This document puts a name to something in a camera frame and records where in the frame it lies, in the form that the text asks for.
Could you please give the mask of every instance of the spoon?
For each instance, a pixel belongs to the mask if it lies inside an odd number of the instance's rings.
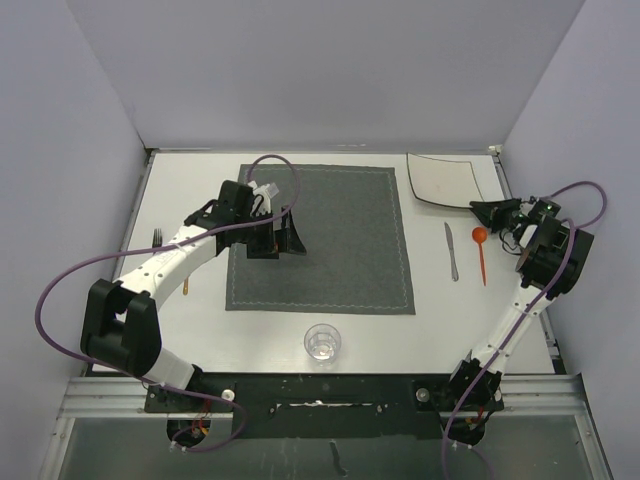
[[[482,244],[487,240],[487,229],[484,227],[476,227],[471,232],[471,237],[473,241],[478,244],[478,249],[480,249],[480,269],[482,270],[482,282],[484,286],[487,286],[487,272],[484,269],[484,252],[482,251]]]

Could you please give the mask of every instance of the white table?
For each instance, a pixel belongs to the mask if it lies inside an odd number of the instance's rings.
[[[237,179],[241,164],[259,156],[156,154],[129,248],[149,247],[153,229],[158,227],[165,241],[169,239],[188,214],[217,197],[224,180]],[[191,276],[188,296],[178,289],[160,310],[163,345],[211,372],[451,373],[500,318],[519,278],[514,272],[516,257],[505,254],[497,238],[490,238],[484,249],[488,276],[484,287],[478,248],[471,239],[477,220],[469,211],[416,200],[409,186],[405,155],[285,156],[298,164],[395,168],[416,315],[225,311],[225,251]],[[464,159],[473,162],[485,199],[504,198],[491,157]],[[451,280],[445,220],[455,239],[458,282]],[[140,256],[127,258],[123,273],[144,260]],[[339,358],[328,368],[314,365],[302,344],[306,330],[316,323],[330,323],[342,335]],[[525,335],[507,372],[554,373],[539,322]]]

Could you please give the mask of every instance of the wall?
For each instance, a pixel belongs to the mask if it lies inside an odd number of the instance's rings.
[[[144,150],[62,0],[3,2],[0,14],[0,470],[37,477],[67,379],[80,366],[33,324],[63,267],[117,249]],[[54,336],[77,348],[87,268],[45,305]]]
[[[484,151],[582,1],[68,4],[147,146]]]
[[[580,179],[609,193],[582,278],[552,318],[570,369],[584,374],[617,480],[640,471],[638,19],[637,0],[587,0],[505,147],[516,194],[550,193]],[[597,212],[597,199],[587,191],[561,202],[583,221]]]

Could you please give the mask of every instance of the butter knife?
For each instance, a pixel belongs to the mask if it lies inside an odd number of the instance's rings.
[[[447,234],[447,245],[449,246],[449,256],[451,257],[451,278],[454,282],[458,281],[458,267],[456,266],[456,256],[453,251],[453,233],[447,222],[444,222],[444,231]]]

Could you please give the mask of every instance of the metal frame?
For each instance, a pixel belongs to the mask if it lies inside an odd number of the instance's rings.
[[[157,152],[173,150],[154,150],[149,158],[136,192],[131,218],[125,230],[122,249],[128,247],[135,225],[144,191],[151,174]],[[496,172],[505,196],[511,191],[500,162],[494,157]],[[113,277],[122,269],[123,259],[116,263]],[[541,322],[550,354],[559,358],[555,336],[551,330],[548,316],[541,316]],[[608,467],[595,424],[589,412],[582,380],[571,375],[505,375],[501,382],[502,400],[505,410],[497,412],[499,416],[573,416],[581,437],[585,457],[595,480],[610,480],[612,475]],[[139,381],[119,376],[73,377],[67,386],[60,413],[49,443],[39,478],[56,480],[61,472],[69,438],[76,418],[193,418],[193,414],[149,414],[144,412],[147,391]],[[473,415],[475,412],[460,416]],[[231,419],[231,413],[211,414],[220,419]]]

